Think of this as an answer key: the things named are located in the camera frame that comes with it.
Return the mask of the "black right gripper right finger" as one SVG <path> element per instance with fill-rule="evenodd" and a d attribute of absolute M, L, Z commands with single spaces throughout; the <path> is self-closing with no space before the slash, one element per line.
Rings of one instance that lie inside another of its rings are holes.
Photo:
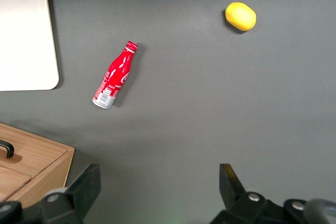
<path fill-rule="evenodd" d="M 304 200 L 288 199 L 278 206 L 259 193 L 246 191 L 230 164 L 219 166 L 219 191 L 225 209 L 211 223 L 307 223 Z"/>

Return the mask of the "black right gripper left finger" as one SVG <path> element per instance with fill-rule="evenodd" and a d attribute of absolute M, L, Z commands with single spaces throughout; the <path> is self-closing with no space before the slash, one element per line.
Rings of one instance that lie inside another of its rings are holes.
<path fill-rule="evenodd" d="M 100 191 L 100 165 L 90 164 L 70 186 L 51 190 L 26 208 L 25 223 L 83 223 Z"/>

